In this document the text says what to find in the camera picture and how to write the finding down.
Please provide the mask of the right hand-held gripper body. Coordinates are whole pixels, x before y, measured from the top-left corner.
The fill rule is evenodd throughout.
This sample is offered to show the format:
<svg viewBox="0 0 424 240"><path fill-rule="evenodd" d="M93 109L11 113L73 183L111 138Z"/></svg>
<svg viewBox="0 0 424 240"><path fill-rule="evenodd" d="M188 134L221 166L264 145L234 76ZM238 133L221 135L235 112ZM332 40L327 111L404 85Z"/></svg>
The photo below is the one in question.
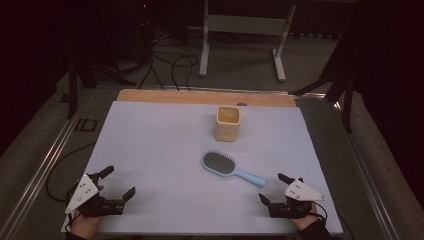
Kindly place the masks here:
<svg viewBox="0 0 424 240"><path fill-rule="evenodd" d="M299 219L307 215L320 214L312 212L312 204L316 201L323 201L325 196L303 182L302 178L288 185L284 195L284 203L271 203L267 206L271 218Z"/></svg>

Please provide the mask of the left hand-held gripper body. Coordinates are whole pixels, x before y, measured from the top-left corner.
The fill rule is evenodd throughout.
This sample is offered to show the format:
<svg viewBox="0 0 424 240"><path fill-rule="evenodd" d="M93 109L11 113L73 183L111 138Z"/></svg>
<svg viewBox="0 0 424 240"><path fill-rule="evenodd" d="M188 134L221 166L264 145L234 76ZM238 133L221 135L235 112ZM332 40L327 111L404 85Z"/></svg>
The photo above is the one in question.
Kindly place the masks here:
<svg viewBox="0 0 424 240"><path fill-rule="evenodd" d="M79 182L69 191L65 208L66 214L78 210L84 217L100 217L110 215L122 215L124 200L107 200L100 195L98 181L103 176L96 174L84 174Z"/></svg>

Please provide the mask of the light blue hairbrush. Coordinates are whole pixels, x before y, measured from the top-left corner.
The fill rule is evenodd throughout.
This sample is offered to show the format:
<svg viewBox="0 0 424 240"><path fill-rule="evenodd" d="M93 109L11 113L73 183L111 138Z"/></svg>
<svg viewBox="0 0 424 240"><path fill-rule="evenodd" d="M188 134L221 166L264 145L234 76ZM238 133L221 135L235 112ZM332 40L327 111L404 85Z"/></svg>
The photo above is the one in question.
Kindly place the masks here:
<svg viewBox="0 0 424 240"><path fill-rule="evenodd" d="M202 165L206 170L218 176L237 176L260 188L267 183L267 180L262 177L238 169L232 157L221 152L206 152L202 157Z"/></svg>

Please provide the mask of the beige square cup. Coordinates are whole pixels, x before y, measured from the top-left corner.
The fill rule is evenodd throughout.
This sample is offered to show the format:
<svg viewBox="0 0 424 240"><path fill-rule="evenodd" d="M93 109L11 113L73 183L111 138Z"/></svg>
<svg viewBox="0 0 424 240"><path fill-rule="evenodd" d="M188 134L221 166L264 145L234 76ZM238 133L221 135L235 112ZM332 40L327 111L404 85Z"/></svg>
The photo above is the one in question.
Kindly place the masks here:
<svg viewBox="0 0 424 240"><path fill-rule="evenodd" d="M214 137L217 141L236 141L240 126L241 111L238 107L219 106L216 109Z"/></svg>

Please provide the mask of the person's right hand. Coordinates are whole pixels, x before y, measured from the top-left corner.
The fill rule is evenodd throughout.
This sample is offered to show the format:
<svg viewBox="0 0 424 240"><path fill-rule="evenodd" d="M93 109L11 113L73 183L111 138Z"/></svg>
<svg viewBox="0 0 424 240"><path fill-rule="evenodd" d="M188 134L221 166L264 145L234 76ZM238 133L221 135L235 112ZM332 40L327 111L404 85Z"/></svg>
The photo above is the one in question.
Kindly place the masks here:
<svg viewBox="0 0 424 240"><path fill-rule="evenodd" d="M313 224L318 220L318 217L315 215L307 215L304 218L291 219L291 222L294 224L297 230L301 231L306 229L309 225Z"/></svg>

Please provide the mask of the person's left hand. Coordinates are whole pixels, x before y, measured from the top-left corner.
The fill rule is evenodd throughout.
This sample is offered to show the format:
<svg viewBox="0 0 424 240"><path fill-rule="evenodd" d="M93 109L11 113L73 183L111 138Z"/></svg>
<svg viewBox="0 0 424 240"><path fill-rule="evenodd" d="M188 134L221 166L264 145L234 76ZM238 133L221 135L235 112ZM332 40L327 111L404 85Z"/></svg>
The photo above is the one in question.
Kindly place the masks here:
<svg viewBox="0 0 424 240"><path fill-rule="evenodd" d="M78 237L91 240L97 233L102 217L85 217L78 210L74 212L70 232Z"/></svg>

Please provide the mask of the pale blue table sheet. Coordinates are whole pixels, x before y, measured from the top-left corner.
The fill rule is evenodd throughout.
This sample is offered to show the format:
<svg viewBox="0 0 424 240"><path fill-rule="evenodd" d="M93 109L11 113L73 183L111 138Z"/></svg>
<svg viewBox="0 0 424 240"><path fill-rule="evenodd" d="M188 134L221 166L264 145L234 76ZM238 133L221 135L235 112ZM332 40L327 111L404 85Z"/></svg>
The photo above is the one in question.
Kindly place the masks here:
<svg viewBox="0 0 424 240"><path fill-rule="evenodd" d="M282 173L328 196L302 112L297 107L241 109L234 142L215 139L216 108L202 104L121 102L112 104L86 167L114 166L102 180L103 196L135 196L120 216L106 217L107 234L279 235L294 232L287 219L271 218L259 193L285 199ZM263 188L237 176L221 177L202 165L208 151L232 157L238 169L267 180Z"/></svg>

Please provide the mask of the black tripod stand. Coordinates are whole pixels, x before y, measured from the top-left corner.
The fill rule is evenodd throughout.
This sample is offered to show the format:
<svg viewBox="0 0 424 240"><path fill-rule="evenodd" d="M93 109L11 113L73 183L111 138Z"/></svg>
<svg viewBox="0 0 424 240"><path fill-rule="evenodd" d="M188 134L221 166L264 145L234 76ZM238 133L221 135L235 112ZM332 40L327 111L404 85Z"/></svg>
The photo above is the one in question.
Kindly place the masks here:
<svg viewBox="0 0 424 240"><path fill-rule="evenodd" d="M80 79L82 84L88 88L95 88L97 81L94 77L93 71L97 70L107 77L113 79L122 85L134 86L134 82L130 82L123 77L109 70L104 65L100 64L95 59L83 55L80 52L71 52L68 54L68 98L69 104L68 119L71 119L78 109L78 81Z"/></svg>
<svg viewBox="0 0 424 240"><path fill-rule="evenodd" d="M342 123L345 129L351 133L350 116L354 89L354 74L349 66L350 50L348 45L349 40L345 35L342 35L318 80L298 90L290 91L289 94L302 96L311 90L330 83L331 86L325 94L324 99L328 103L336 103L341 96L344 96Z"/></svg>

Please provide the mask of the dark curtain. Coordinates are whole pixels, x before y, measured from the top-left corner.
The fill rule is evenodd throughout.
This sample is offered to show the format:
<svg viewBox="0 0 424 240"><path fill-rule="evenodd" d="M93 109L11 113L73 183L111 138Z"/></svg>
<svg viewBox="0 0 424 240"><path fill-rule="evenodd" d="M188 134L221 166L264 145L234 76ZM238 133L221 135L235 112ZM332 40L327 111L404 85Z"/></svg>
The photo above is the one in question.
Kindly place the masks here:
<svg viewBox="0 0 424 240"><path fill-rule="evenodd" d="M354 21L357 89L424 208L424 0L380 0Z"/></svg>
<svg viewBox="0 0 424 240"><path fill-rule="evenodd" d="M71 0L0 0L0 156L56 91Z"/></svg>

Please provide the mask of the dark equipment rack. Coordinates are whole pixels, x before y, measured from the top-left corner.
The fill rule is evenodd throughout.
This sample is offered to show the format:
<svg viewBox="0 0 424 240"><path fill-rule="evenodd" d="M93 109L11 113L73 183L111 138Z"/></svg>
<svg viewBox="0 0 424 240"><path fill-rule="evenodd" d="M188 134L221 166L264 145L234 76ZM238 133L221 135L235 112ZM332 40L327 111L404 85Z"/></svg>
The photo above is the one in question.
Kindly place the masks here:
<svg viewBox="0 0 424 240"><path fill-rule="evenodd" d="M153 40L152 0L133 0L135 14L136 47L134 57L138 64L148 61Z"/></svg>

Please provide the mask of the white metal stand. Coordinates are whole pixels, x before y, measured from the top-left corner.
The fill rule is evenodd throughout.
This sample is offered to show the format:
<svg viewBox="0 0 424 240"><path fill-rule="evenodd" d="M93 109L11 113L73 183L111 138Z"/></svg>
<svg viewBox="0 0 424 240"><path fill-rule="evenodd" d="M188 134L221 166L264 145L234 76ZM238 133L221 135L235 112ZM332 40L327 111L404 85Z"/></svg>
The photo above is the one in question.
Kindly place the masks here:
<svg viewBox="0 0 424 240"><path fill-rule="evenodd" d="M209 0L203 0L203 2L203 45L199 65L199 75L201 77L205 77L208 74L209 32L212 31L279 36L279 45L277 48L272 50L273 62L275 66L277 80L279 82L286 81L286 74L283 67L281 55L296 11L296 3L292 3L289 5L289 10L284 19L274 19L210 14Z"/></svg>

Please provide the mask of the aluminium frame rail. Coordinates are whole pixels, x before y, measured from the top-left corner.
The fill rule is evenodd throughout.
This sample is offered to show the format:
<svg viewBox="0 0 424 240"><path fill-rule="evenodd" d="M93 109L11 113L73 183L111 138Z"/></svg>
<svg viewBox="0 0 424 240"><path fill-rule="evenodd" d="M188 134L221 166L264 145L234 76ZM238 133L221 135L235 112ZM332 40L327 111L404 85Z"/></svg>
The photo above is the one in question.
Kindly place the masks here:
<svg viewBox="0 0 424 240"><path fill-rule="evenodd" d="M77 99L82 107L92 91ZM79 109L48 101L0 157L0 240L11 240L72 134Z"/></svg>
<svg viewBox="0 0 424 240"><path fill-rule="evenodd" d="M329 103L330 109L334 118L336 119L337 128L342 131L344 138L347 141L348 148L353 156L353 164L356 168L358 177L362 183L364 191L370 202L372 211L379 223L380 229L386 240L399 240L398 232L392 222L391 217L387 211L385 203L375 185L370 172L364 162L364 159L359 151L359 148L355 142L355 139L351 133L349 133L341 120L342 109L338 102Z"/></svg>

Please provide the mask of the black floor bracket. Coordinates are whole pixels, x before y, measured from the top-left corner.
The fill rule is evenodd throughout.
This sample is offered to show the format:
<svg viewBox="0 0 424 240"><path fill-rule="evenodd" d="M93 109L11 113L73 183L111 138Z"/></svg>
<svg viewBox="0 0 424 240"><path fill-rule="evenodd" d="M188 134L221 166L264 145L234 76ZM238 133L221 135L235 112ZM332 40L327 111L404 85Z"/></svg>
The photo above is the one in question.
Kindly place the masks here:
<svg viewBox="0 0 424 240"><path fill-rule="evenodd" d="M74 127L75 132L93 132L96 130L98 122L95 119L82 119L80 118L76 126Z"/></svg>

